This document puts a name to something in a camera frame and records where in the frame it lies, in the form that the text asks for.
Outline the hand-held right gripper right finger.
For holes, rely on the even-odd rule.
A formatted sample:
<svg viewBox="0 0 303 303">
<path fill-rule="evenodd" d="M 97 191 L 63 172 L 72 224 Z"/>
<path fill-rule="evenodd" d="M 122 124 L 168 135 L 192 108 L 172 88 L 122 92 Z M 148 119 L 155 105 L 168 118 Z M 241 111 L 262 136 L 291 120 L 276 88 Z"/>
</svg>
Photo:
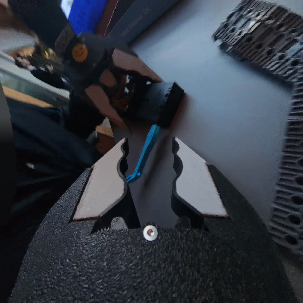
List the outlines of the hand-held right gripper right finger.
<svg viewBox="0 0 303 303">
<path fill-rule="evenodd" d="M 176 137 L 172 139 L 172 153 L 174 197 L 201 217 L 229 218 L 207 161 Z"/>
</svg>

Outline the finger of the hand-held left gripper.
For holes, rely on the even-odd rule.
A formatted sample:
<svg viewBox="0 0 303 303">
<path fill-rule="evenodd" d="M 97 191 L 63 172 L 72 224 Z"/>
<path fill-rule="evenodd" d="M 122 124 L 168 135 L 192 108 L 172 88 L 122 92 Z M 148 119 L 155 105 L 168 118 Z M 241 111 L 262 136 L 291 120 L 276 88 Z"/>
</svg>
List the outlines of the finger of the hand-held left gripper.
<svg viewBox="0 0 303 303">
<path fill-rule="evenodd" d="M 125 71 L 129 75 L 139 75 L 148 78 L 154 83 L 164 82 L 164 80 L 140 58 L 137 58 L 117 48 L 114 49 L 112 53 L 112 64 L 115 68 Z"/>
<path fill-rule="evenodd" d="M 93 84 L 85 89 L 85 93 L 99 109 L 100 113 L 107 117 L 110 122 L 118 127 L 129 130 L 124 120 L 118 115 L 116 110 L 110 104 L 108 95 L 102 85 Z"/>
</svg>

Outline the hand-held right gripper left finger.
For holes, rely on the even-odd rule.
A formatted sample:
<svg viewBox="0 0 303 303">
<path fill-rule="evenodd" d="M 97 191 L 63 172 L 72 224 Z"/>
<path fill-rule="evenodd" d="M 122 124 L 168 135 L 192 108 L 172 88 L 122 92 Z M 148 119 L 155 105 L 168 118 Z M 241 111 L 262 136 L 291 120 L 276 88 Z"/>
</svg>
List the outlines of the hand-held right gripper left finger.
<svg viewBox="0 0 303 303">
<path fill-rule="evenodd" d="M 127 194 L 128 139 L 121 139 L 93 166 L 75 208 L 73 222 L 103 217 Z"/>
</svg>

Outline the black controller box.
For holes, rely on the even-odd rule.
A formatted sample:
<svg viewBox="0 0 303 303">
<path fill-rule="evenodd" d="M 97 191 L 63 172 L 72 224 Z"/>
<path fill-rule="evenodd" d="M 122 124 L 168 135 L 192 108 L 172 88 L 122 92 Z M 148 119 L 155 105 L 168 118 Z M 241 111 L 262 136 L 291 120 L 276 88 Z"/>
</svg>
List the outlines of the black controller box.
<svg viewBox="0 0 303 303">
<path fill-rule="evenodd" d="M 126 113 L 129 118 L 147 120 L 168 128 L 183 97 L 184 90 L 176 82 L 137 85 Z"/>
</svg>

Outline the blue plastic lever tool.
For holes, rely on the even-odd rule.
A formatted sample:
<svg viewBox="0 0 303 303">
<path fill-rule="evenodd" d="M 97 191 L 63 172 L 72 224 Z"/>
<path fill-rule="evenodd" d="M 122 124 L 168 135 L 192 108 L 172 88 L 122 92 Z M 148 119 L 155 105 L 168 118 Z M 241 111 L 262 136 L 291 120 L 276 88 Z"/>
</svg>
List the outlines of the blue plastic lever tool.
<svg viewBox="0 0 303 303">
<path fill-rule="evenodd" d="M 152 127 L 150 128 L 150 130 L 147 134 L 146 140 L 145 140 L 145 144 L 142 149 L 142 153 L 141 153 L 138 163 L 134 169 L 134 172 L 131 175 L 129 175 L 126 179 L 128 184 L 135 182 L 142 176 L 143 169 L 144 169 L 147 159 L 157 141 L 157 138 L 160 133 L 160 129 L 161 129 L 161 127 L 156 124 L 153 124 Z"/>
</svg>

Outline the grey desk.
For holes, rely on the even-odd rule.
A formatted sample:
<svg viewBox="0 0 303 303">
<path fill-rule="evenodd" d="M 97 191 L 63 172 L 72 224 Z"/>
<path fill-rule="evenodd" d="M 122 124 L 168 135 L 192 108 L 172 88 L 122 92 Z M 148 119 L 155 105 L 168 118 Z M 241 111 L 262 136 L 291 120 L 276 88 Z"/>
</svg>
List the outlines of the grey desk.
<svg viewBox="0 0 303 303">
<path fill-rule="evenodd" d="M 186 94 L 130 184 L 140 222 L 158 235 L 122 232 L 118 255 L 130 268 L 103 302 L 298 302 L 268 222 L 290 93 L 212 38 L 240 2 L 180 1 L 131 42 Z M 229 218 L 201 217 L 174 197 L 173 137 L 207 161 Z"/>
</svg>

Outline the blue plastic crate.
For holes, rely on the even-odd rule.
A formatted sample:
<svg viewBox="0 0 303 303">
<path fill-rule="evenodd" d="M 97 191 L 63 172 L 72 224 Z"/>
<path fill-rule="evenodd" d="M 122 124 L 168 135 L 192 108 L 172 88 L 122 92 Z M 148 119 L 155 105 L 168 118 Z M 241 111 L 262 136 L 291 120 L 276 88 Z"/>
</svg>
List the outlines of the blue plastic crate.
<svg viewBox="0 0 303 303">
<path fill-rule="evenodd" d="M 61 8 L 77 35 L 96 33 L 108 0 L 62 0 Z"/>
</svg>

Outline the grey studded track strip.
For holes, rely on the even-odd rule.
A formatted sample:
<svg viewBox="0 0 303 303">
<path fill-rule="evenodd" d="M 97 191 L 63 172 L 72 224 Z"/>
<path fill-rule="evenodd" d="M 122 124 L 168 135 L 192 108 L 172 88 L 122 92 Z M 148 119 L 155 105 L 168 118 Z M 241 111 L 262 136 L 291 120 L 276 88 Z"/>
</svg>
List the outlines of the grey studded track strip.
<svg viewBox="0 0 303 303">
<path fill-rule="evenodd" d="M 303 71 L 295 76 L 286 123 L 276 194 L 271 205 L 270 233 L 274 241 L 303 256 Z"/>
<path fill-rule="evenodd" d="M 212 38 L 230 56 L 282 81 L 302 83 L 303 18 L 289 8 L 241 1 Z"/>
</svg>

